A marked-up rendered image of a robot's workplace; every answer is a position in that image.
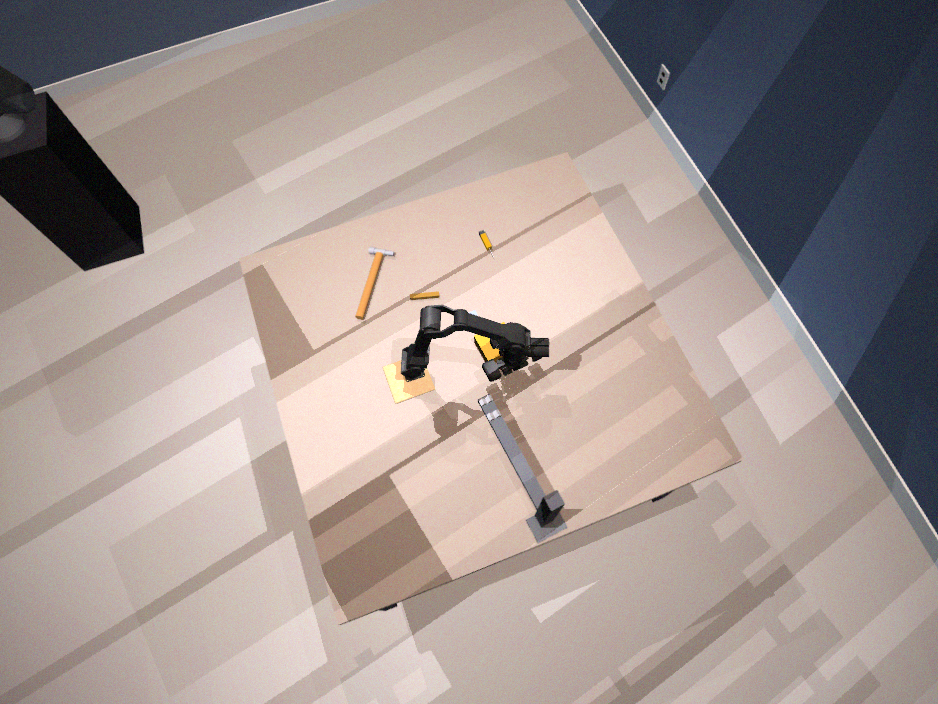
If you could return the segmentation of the hammer with orange handle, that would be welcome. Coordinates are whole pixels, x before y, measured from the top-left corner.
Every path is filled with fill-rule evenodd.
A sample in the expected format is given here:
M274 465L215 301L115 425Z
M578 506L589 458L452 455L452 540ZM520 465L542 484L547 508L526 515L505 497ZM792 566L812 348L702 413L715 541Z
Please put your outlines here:
M394 256L394 251L388 251L385 249L379 249L379 248L370 247L370 246L368 248L368 253L375 254L375 256L374 256L374 259L373 259L373 262L369 271L369 275L368 275L368 278L367 278L367 281L366 281L366 284L365 284L365 287L361 296L361 300L360 300L360 303L359 303L359 306L355 315L355 317L360 320L364 318L364 314L365 314L365 311L366 311L366 308L370 299L370 295L371 295L371 292L375 283L375 279L376 279L383 255Z

